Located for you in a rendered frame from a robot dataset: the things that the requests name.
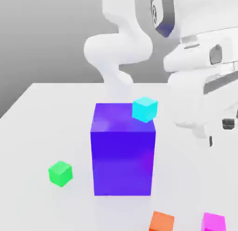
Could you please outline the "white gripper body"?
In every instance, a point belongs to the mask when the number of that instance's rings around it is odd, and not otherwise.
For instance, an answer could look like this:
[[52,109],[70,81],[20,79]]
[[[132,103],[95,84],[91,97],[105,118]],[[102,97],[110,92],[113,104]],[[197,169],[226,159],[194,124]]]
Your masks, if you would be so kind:
[[213,146],[213,140],[212,138],[198,138],[196,139],[197,145],[202,149],[208,149]]

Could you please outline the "small cyan cube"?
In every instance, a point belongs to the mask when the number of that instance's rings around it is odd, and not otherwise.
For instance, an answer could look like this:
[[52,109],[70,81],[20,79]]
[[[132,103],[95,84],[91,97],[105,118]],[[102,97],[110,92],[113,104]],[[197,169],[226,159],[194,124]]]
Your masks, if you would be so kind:
[[157,116],[158,101],[149,97],[141,97],[132,103],[132,117],[148,123]]

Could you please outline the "small magenta cube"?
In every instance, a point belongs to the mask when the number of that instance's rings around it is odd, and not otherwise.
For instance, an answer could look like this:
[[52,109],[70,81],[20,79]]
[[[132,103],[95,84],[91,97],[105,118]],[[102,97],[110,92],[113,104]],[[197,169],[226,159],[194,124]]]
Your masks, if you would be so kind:
[[202,219],[201,231],[226,231],[225,217],[205,212]]

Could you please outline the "small orange cube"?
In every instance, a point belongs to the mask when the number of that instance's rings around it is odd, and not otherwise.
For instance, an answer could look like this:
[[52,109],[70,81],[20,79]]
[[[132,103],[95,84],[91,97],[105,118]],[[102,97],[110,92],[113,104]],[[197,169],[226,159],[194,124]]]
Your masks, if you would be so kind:
[[149,231],[173,231],[174,216],[154,211]]

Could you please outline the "small green cube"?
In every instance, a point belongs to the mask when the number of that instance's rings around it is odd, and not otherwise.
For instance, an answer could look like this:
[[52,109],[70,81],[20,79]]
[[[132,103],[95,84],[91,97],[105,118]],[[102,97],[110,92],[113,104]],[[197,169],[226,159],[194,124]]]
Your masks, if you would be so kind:
[[63,161],[51,166],[48,173],[50,181],[59,187],[63,187],[73,178],[72,166]]

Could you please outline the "large blue box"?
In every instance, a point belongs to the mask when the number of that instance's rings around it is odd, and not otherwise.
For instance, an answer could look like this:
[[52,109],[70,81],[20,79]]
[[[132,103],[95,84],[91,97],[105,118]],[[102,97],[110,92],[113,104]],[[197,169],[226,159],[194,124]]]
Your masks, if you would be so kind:
[[96,103],[90,130],[96,196],[149,196],[156,129],[130,103]]

